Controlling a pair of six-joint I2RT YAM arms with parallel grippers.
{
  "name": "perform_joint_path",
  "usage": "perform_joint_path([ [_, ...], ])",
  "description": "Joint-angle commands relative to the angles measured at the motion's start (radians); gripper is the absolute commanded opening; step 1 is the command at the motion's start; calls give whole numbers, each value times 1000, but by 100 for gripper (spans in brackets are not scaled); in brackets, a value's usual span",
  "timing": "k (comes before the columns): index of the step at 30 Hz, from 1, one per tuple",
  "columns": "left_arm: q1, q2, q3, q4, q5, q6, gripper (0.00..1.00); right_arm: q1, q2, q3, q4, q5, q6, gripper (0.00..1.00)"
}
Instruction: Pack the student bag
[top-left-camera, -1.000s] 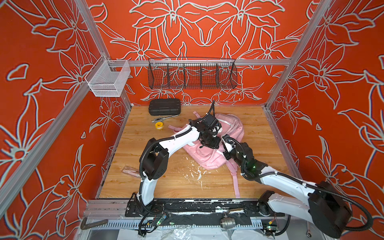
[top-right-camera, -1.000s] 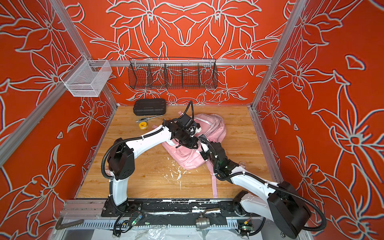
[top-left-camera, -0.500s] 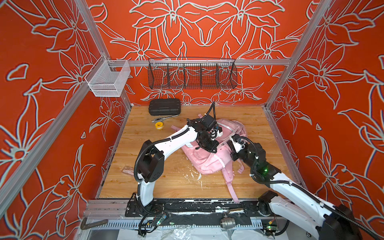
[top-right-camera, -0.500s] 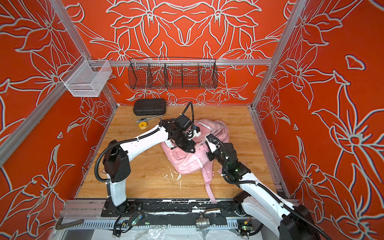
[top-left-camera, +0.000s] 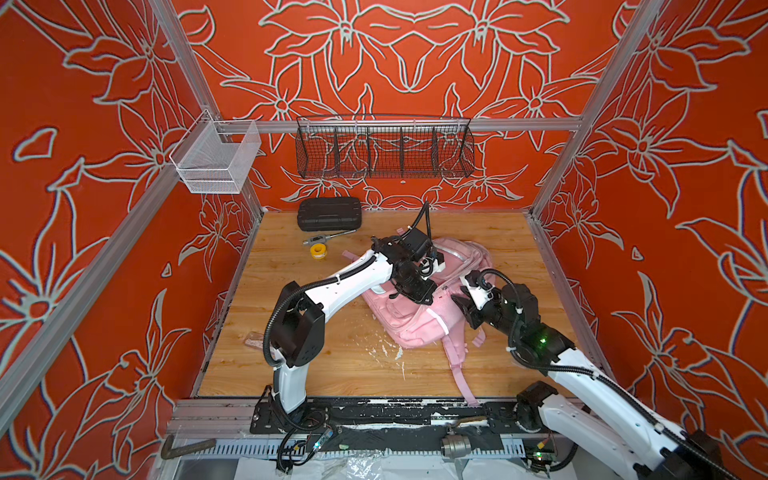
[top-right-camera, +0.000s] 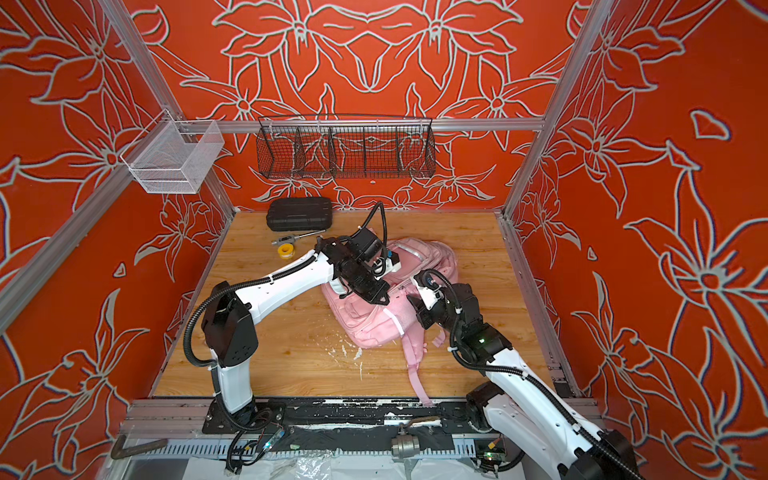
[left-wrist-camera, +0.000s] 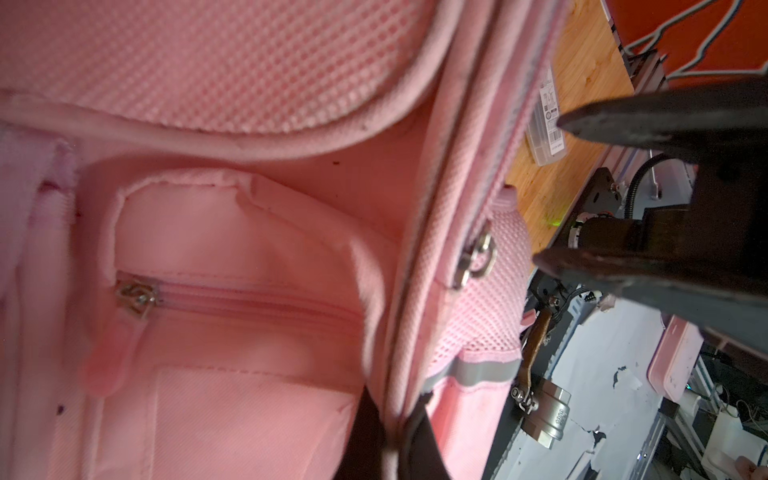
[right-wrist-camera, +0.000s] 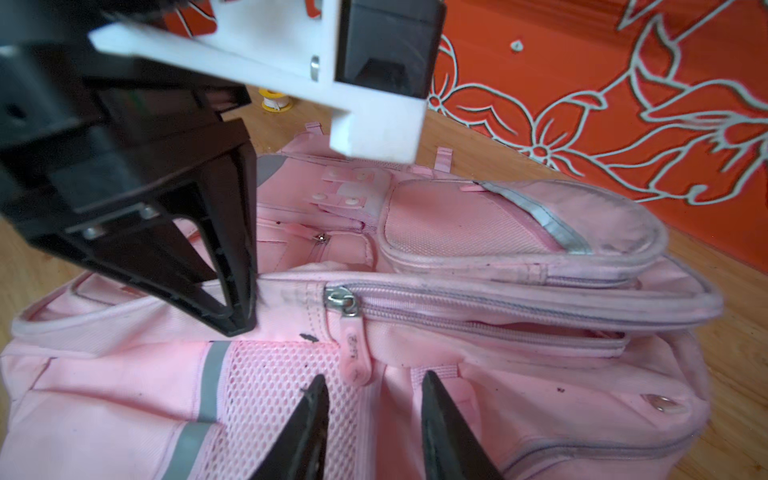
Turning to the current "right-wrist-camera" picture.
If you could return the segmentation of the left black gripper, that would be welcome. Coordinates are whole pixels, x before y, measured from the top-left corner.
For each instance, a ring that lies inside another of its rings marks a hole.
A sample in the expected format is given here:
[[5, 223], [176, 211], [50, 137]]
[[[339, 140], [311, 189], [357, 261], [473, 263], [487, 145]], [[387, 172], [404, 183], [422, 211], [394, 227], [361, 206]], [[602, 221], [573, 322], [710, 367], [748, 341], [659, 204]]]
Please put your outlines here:
[[215, 331], [253, 329], [244, 85], [98, 51], [160, 29], [172, 1], [1, 5], [1, 212], [32, 246], [155, 296]]

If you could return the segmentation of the pink student backpack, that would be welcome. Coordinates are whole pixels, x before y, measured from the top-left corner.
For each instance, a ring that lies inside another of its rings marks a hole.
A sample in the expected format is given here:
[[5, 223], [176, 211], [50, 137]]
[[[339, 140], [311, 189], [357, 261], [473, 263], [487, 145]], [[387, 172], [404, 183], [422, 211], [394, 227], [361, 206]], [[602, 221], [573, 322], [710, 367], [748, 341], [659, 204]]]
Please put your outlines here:
[[245, 479], [323, 376], [328, 479], [421, 479], [440, 379], [506, 479], [663, 479], [710, 413], [723, 300], [644, 207], [580, 182], [344, 157], [309, 123], [250, 169], [255, 327], [85, 273], [1, 355], [5, 479]]

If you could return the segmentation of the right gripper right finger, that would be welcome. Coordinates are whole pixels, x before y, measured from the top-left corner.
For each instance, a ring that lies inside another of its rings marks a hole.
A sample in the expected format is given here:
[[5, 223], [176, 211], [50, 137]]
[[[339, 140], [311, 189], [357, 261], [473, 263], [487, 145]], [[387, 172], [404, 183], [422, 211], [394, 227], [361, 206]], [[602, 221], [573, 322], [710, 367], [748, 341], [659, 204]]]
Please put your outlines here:
[[422, 380], [421, 432], [427, 479], [503, 478], [434, 371]]

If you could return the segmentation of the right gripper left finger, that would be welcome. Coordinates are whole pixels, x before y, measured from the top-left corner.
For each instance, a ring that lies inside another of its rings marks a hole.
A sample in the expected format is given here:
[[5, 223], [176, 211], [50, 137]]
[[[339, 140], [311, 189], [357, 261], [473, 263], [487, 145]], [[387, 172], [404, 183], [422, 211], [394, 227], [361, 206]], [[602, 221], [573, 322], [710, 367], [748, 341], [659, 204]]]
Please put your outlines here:
[[325, 376], [316, 375], [252, 480], [324, 478], [329, 428], [329, 392]]

